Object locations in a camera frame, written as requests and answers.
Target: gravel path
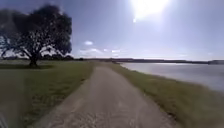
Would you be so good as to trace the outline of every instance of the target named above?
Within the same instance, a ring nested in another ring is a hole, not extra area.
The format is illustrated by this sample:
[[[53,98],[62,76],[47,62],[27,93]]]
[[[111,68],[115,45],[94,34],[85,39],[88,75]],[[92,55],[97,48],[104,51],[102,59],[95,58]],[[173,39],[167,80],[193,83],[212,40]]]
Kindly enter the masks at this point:
[[[89,80],[35,128],[174,128],[174,123],[123,76],[98,66]]]

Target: tree trunk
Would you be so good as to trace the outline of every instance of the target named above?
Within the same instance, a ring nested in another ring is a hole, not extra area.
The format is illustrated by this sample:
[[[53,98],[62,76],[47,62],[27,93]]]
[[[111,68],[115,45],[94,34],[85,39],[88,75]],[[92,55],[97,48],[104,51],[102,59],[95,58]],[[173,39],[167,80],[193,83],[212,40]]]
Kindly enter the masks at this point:
[[[30,58],[30,67],[38,67],[37,66],[37,59],[35,57]]]

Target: white cloud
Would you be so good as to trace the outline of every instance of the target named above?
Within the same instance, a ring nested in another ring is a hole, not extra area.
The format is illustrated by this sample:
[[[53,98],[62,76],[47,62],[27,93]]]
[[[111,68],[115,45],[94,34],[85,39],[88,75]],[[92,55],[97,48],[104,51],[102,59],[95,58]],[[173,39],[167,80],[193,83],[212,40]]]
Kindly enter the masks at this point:
[[[90,45],[93,45],[93,42],[92,41],[86,41],[86,42],[84,42],[84,44],[90,46]]]
[[[121,50],[112,50],[111,52],[112,53],[119,53],[119,52],[121,52]]]
[[[104,52],[108,52],[108,49],[103,49]]]
[[[103,54],[102,51],[100,51],[96,48],[91,48],[91,49],[87,49],[87,50],[79,50],[78,53],[80,55],[85,55],[85,56],[90,56],[90,57]]]

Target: water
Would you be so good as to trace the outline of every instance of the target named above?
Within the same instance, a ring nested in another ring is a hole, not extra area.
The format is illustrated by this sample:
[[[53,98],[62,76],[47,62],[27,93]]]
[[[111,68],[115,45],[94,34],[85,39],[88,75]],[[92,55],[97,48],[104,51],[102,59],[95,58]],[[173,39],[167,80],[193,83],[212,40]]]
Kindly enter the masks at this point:
[[[202,84],[224,92],[224,65],[125,63],[122,66],[146,74]]]

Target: tree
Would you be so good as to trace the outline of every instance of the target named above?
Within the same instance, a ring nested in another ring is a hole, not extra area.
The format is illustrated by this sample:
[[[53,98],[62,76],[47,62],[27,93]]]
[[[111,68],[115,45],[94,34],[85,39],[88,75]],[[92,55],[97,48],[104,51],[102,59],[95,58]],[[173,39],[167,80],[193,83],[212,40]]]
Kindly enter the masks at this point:
[[[45,5],[29,15],[16,11],[0,11],[0,18],[7,17],[8,14],[11,24],[0,20],[0,26],[3,26],[0,27],[2,55],[13,51],[27,56],[30,66],[37,66],[37,60],[43,52],[59,55],[71,52],[71,18],[61,13],[57,6]]]

